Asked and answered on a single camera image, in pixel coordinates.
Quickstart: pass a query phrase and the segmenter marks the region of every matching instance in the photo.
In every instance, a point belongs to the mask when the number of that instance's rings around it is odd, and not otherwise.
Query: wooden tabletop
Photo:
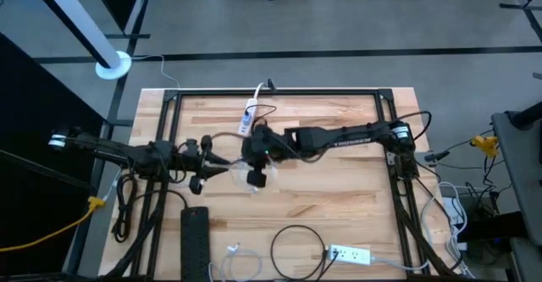
[[[393,88],[398,115],[419,110],[412,88]],[[162,105],[162,89],[145,89],[137,107],[130,144],[145,145],[155,139],[158,116]],[[343,125],[366,124],[377,120],[374,99],[368,96],[273,96],[260,97],[259,103],[278,109],[266,117],[277,133],[296,126],[334,128]],[[236,132],[246,104],[246,97],[183,97],[177,143],[187,138],[200,140],[203,135],[221,131]],[[266,108],[259,108],[258,114]],[[419,117],[409,118],[414,135],[422,128]],[[424,136],[416,141],[418,151],[429,149]],[[213,141],[213,152],[230,160],[240,156],[241,140],[219,137]],[[390,182],[384,163],[383,147],[372,143],[329,150],[317,163],[291,160],[278,167],[274,179],[267,172],[268,185],[252,194],[242,184],[246,172],[231,170],[209,179],[200,196],[192,195],[183,185],[169,188],[181,192],[189,206],[209,208],[211,218],[211,257],[220,264],[228,253],[226,247],[240,244],[263,259],[263,270],[256,279],[278,279],[269,258],[271,240],[283,227],[304,224],[314,228],[326,245],[336,244],[370,249],[376,257],[402,263],[401,243],[397,235],[395,214],[390,195]],[[421,181],[431,190],[436,178],[420,169]],[[429,200],[423,188],[414,182],[414,192],[421,211]],[[139,180],[138,194],[145,190]],[[107,239],[100,274],[108,272],[124,255],[137,235],[142,199],[136,202],[130,238],[122,244],[113,236]],[[158,251],[155,279],[180,279],[180,211],[183,205],[174,195],[168,195]],[[113,211],[111,224],[118,217]],[[434,249],[451,266],[454,262],[445,250],[450,227],[445,215],[435,206],[427,213]],[[411,253],[418,266],[412,237]],[[147,238],[141,262],[141,273],[147,268],[151,236]],[[274,256],[280,270],[291,277],[302,277],[318,264],[322,248],[318,239],[308,231],[285,231],[275,243]],[[232,270],[237,279],[255,273],[257,260],[239,256]],[[364,267],[335,263],[322,279],[404,279],[405,272],[383,263]]]

